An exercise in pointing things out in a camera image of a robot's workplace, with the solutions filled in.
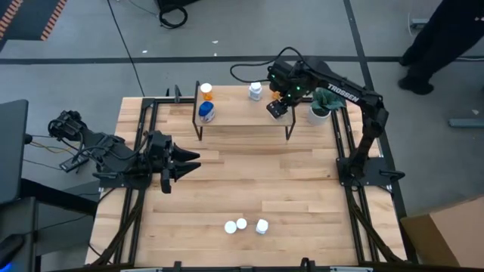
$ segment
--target black pants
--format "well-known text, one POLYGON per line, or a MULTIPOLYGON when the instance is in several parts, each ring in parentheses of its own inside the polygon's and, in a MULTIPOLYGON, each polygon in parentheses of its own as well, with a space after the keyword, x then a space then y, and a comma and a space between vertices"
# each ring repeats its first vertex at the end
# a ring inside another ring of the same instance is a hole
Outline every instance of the black pants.
POLYGON ((484 36, 482 17, 483 0, 443 0, 403 56, 408 75, 428 80, 472 48, 484 36))

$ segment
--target white pot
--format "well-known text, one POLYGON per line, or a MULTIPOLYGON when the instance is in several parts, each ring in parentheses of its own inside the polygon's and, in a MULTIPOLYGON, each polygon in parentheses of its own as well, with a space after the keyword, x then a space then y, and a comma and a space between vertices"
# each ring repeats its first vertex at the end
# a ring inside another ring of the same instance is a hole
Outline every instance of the white pot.
POLYGON ((331 111, 326 116, 317 116, 312 108, 309 107, 308 122, 311 125, 322 125, 326 122, 326 119, 331 115, 331 111))

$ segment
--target potted plant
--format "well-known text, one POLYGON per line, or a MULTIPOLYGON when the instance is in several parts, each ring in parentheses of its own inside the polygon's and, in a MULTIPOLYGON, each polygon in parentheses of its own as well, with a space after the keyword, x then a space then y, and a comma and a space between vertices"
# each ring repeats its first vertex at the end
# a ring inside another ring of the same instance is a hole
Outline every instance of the potted plant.
POLYGON ((331 114, 331 110, 338 110, 344 106, 342 98, 337 94, 323 88, 316 88, 312 93, 308 121, 312 125, 322 125, 331 114))

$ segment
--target wooden tabletop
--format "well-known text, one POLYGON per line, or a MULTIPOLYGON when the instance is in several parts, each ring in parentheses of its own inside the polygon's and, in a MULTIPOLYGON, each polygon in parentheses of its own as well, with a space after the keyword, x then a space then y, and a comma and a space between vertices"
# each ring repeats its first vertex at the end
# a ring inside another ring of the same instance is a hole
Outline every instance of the wooden tabletop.
MULTIPOLYGON (((141 98, 124 98, 119 114, 116 135, 130 147, 140 106, 141 98)), ((280 129, 265 126, 207 127, 203 141, 198 141, 191 123, 193 105, 161 104, 156 129, 171 134, 181 148, 200 153, 202 166, 172 184, 172 194, 163 194, 160 176, 154 176, 144 202, 135 265, 172 267, 174 261, 182 261, 184 267, 298 266, 303 257, 317 265, 356 264, 331 121, 311 126, 308 111, 308 104, 296 108, 289 141, 280 129), (227 234, 225 222, 238 218, 247 219, 247 229, 227 234), (263 236, 255 231, 260 218, 269 223, 263 236)), ((361 112, 352 104, 348 111, 358 143, 361 112)), ((339 120, 343 129, 341 115, 339 120)), ((344 133, 343 142, 349 154, 344 133)), ((375 144, 371 156, 379 154, 375 144)), ((98 251, 118 230, 124 193, 116 189, 99 205, 91 238, 98 251)), ((390 195, 377 187, 366 187, 366 193, 376 231, 405 258, 390 195)), ((362 227, 361 231, 369 259, 362 227)), ((128 234, 124 261, 130 239, 128 234)), ((86 262, 96 258, 89 250, 86 262)))
POLYGON ((248 86, 213 86, 213 99, 210 101, 215 107, 215 118, 208 123, 202 122, 198 116, 198 109, 205 101, 200 89, 197 95, 197 112, 195 124, 198 126, 291 126, 293 124, 293 109, 274 119, 265 108, 271 103, 273 92, 267 85, 262 86, 262 98, 254 101, 249 98, 248 86))

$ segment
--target green plant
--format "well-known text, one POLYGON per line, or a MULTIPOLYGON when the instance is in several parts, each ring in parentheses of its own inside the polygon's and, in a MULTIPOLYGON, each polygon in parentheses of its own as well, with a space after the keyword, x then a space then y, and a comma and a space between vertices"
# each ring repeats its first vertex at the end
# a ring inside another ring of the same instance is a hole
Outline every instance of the green plant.
POLYGON ((343 99, 332 91, 316 88, 312 93, 311 108, 317 116, 326 116, 331 110, 344 107, 343 99))

